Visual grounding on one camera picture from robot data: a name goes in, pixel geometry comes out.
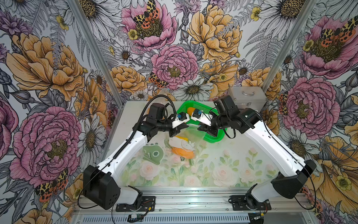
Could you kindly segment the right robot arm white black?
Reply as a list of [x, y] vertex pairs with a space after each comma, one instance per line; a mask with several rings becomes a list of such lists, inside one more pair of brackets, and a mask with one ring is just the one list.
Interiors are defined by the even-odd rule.
[[274, 162], [278, 175], [270, 181], [253, 185], [245, 195], [244, 203], [250, 209], [258, 209], [260, 203], [282, 196], [295, 198], [296, 194], [311, 179], [316, 164], [305, 160], [287, 147], [267, 127], [264, 119], [254, 109], [240, 109], [230, 96], [214, 101], [217, 113], [204, 113], [199, 109], [190, 112], [192, 120], [198, 121], [199, 131], [215, 137], [219, 130], [232, 128], [234, 132], [250, 138]]

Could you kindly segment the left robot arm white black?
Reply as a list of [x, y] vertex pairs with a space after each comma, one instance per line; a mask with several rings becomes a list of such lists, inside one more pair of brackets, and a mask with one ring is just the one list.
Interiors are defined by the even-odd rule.
[[97, 206], [108, 210], [123, 205], [132, 210], [142, 206], [143, 193], [135, 187], [124, 186], [121, 175], [131, 158], [143, 148], [158, 132], [168, 132], [171, 137], [188, 127], [190, 116], [173, 113], [166, 117], [166, 105], [147, 104], [138, 122], [126, 140], [97, 166], [89, 165], [84, 171], [82, 194]]

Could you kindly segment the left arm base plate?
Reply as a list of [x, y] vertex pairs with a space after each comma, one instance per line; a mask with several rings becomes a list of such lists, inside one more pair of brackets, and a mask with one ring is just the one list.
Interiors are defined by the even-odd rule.
[[116, 212], [154, 212], [155, 211], [156, 196], [142, 196], [142, 201], [137, 208], [135, 205], [117, 204]]

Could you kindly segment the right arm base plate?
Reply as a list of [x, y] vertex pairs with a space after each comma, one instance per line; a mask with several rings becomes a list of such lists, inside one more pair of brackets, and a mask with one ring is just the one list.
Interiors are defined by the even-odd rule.
[[245, 195], [232, 195], [228, 202], [232, 205], [234, 211], [263, 211], [267, 212], [272, 210], [269, 200], [266, 200], [262, 203], [257, 202], [254, 199], [252, 205], [246, 201]]

